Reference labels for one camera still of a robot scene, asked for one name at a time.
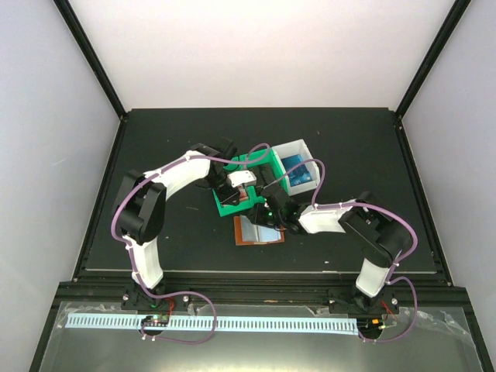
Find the brown leather card holder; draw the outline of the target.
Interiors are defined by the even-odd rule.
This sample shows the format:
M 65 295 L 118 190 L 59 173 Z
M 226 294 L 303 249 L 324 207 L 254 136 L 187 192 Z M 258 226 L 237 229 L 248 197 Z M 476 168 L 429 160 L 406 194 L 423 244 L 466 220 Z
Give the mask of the brown leather card holder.
M 233 223 L 235 244 L 237 246 L 267 245 L 285 241 L 282 231 L 254 225 L 246 216 L 235 216 Z

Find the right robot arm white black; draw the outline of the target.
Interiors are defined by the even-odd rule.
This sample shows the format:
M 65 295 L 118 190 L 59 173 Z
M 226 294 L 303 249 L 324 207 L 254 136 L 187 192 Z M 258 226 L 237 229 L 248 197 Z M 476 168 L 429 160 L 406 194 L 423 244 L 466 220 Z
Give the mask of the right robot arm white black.
M 381 302 L 380 293 L 418 245 L 415 230 L 400 216 L 377 204 L 370 192 L 334 204 L 296 202 L 282 187 L 272 184 L 262 192 L 246 217 L 257 226 L 298 235 L 345 233 L 360 246 L 363 263 L 348 299 L 330 300 L 351 306 L 359 313 L 371 312 Z

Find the white red front card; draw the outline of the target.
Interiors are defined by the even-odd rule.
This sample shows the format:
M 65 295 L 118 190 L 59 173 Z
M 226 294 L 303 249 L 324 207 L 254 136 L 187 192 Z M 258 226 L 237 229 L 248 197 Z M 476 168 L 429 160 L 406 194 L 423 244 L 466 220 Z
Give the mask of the white red front card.
M 249 199 L 249 195 L 246 191 L 246 189 L 243 186 L 238 186 L 237 187 L 239 190 L 239 202 L 245 202 Z

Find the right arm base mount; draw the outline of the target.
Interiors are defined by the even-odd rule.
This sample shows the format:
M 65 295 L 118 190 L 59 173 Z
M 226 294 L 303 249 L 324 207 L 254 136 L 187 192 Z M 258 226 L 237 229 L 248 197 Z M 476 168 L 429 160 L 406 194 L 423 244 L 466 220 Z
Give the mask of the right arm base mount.
M 398 313 L 398 299 L 394 291 L 385 288 L 372 298 L 359 291 L 356 287 L 331 287 L 323 303 L 331 313 L 347 315 L 381 315 L 387 312 L 386 305 L 394 314 Z

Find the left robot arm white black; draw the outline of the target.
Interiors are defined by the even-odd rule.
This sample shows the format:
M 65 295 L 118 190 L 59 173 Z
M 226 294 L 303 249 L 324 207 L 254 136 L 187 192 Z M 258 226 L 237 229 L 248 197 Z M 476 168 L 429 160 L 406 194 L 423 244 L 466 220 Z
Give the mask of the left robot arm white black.
M 160 286 L 164 272 L 158 254 L 158 236 L 165 221 L 168 199 L 197 181 L 207 189 L 237 191 L 225 171 L 226 165 L 246 166 L 250 161 L 197 144 L 168 164 L 145 173 L 130 171 L 122 180 L 115 200 L 111 235 L 125 245 L 132 279 L 141 287 L 139 300 L 149 309 L 160 308 L 181 291 L 167 294 Z

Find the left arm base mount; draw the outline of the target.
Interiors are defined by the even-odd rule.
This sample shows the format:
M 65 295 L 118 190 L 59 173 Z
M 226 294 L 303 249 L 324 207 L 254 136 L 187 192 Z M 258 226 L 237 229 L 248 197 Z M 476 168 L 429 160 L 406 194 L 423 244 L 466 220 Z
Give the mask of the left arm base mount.
M 173 312 L 186 308 L 193 296 L 180 294 L 170 298 L 150 297 L 138 284 L 130 284 L 124 290 L 121 308 L 138 312 Z

